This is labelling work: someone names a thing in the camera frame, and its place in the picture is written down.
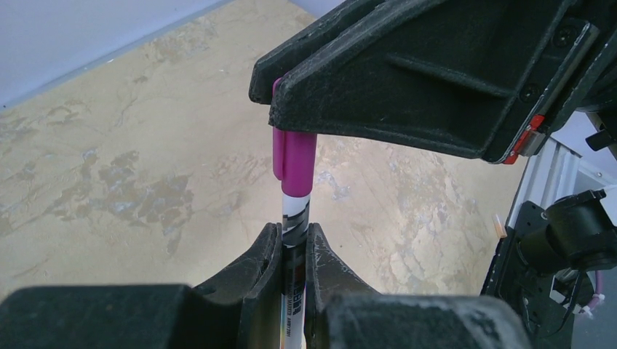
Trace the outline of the magenta pen cap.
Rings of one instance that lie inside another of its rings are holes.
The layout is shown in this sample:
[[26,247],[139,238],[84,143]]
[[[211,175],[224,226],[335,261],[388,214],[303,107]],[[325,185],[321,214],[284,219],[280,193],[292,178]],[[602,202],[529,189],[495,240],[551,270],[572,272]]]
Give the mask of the magenta pen cap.
[[317,134],[273,128],[273,172],[287,196],[300,198],[312,192]]

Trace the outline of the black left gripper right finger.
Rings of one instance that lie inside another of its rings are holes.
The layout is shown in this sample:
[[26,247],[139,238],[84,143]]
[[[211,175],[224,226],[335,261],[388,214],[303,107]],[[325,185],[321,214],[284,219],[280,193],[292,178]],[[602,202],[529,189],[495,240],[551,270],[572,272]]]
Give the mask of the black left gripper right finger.
[[312,223],[306,245],[308,348],[529,348],[520,318],[489,296],[381,294]]

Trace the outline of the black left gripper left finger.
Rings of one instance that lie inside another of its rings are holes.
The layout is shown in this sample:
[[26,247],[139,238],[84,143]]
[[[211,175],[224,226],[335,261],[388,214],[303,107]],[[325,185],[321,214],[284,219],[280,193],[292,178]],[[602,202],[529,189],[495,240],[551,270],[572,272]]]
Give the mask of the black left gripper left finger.
[[281,229],[197,286],[31,286],[1,303],[3,348],[277,348]]

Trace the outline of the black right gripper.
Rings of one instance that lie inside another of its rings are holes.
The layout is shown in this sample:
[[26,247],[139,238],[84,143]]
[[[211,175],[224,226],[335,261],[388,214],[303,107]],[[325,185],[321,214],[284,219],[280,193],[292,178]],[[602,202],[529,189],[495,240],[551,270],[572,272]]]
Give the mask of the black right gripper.
[[500,164],[537,115],[616,110],[614,1],[344,1],[254,65],[286,131]]

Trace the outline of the white pen red end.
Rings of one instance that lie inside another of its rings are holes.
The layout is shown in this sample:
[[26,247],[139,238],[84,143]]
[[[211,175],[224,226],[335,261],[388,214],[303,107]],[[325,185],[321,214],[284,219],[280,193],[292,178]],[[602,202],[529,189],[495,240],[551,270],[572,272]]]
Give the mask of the white pen red end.
[[309,195],[299,198],[283,195],[280,347],[284,349],[301,348],[304,343],[309,207]]

